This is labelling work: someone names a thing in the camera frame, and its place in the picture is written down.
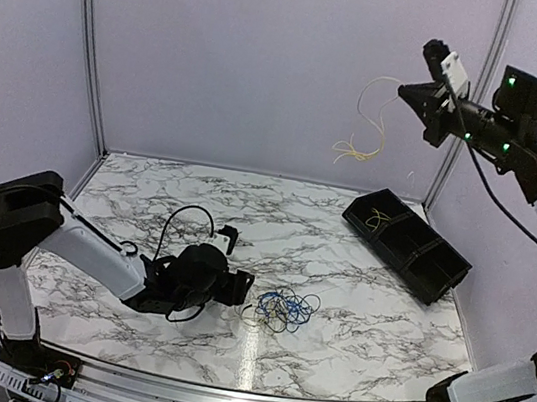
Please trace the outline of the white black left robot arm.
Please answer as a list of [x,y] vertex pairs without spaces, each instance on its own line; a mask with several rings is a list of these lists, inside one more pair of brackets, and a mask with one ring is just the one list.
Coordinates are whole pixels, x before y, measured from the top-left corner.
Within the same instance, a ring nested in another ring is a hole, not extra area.
[[46,171],[0,184],[0,320],[14,359],[29,373],[48,366],[37,336],[38,316],[23,260],[33,250],[62,258],[137,313],[170,317],[209,302],[240,306],[255,281],[228,259],[238,239],[230,226],[178,255],[147,257],[132,242],[115,241],[68,199],[58,173]]

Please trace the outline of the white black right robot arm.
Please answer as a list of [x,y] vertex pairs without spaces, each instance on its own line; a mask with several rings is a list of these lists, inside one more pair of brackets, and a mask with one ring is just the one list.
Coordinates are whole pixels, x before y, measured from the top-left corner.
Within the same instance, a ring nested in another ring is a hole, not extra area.
[[[450,135],[462,140],[471,159],[484,157],[498,174],[513,174],[537,213],[537,77],[507,66],[489,109],[470,99],[470,80],[458,53],[430,40],[423,56],[431,83],[398,89],[423,123],[423,140],[434,147]],[[535,235],[527,238],[537,245]],[[425,396],[426,402],[520,402],[537,396],[537,352],[511,365],[450,377]]]

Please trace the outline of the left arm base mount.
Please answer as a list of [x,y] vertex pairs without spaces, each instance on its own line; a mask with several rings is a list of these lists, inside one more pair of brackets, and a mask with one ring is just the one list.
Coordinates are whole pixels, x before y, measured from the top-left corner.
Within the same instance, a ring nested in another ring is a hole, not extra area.
[[76,383],[82,361],[71,354],[52,349],[38,340],[11,340],[4,338],[0,343],[0,361],[32,378],[41,378],[47,373],[61,370],[58,378],[62,388],[72,388]]

